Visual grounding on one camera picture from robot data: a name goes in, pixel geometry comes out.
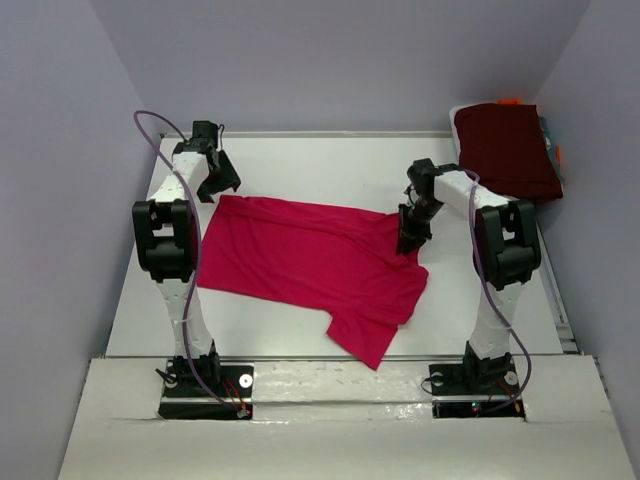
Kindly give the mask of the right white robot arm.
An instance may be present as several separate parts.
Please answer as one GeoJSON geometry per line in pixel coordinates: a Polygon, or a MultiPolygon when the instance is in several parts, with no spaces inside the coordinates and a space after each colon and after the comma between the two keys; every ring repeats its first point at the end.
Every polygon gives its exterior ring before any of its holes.
{"type": "Polygon", "coordinates": [[[534,206],[493,193],[480,185],[477,174],[456,164],[416,160],[407,177],[397,254],[414,253],[429,241],[433,218],[449,206],[469,222],[473,266],[482,287],[463,359],[431,366],[431,391],[437,396],[487,395],[517,376],[510,345],[519,338],[512,323],[523,287],[541,264],[534,206]]]}

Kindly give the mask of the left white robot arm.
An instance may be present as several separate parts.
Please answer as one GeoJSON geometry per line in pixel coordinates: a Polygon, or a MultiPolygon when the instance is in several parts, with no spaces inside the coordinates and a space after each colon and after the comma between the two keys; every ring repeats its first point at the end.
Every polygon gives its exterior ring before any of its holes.
{"type": "Polygon", "coordinates": [[[197,293],[202,260],[197,205],[212,204],[215,195],[241,185],[221,146],[222,134],[221,125],[199,120],[170,156],[157,150],[168,173],[148,199],[132,207],[138,262],[163,297],[175,338],[171,368],[162,377],[170,387],[211,397],[222,369],[197,293]]]}

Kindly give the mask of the pink t-shirt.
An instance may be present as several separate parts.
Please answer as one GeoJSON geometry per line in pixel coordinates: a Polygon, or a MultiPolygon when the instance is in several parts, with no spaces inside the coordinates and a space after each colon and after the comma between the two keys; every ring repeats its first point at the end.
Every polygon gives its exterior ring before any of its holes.
{"type": "Polygon", "coordinates": [[[429,278],[416,254],[396,252],[397,227],[395,214],[224,195],[198,285],[325,311],[327,336],[375,370],[429,278]]]}

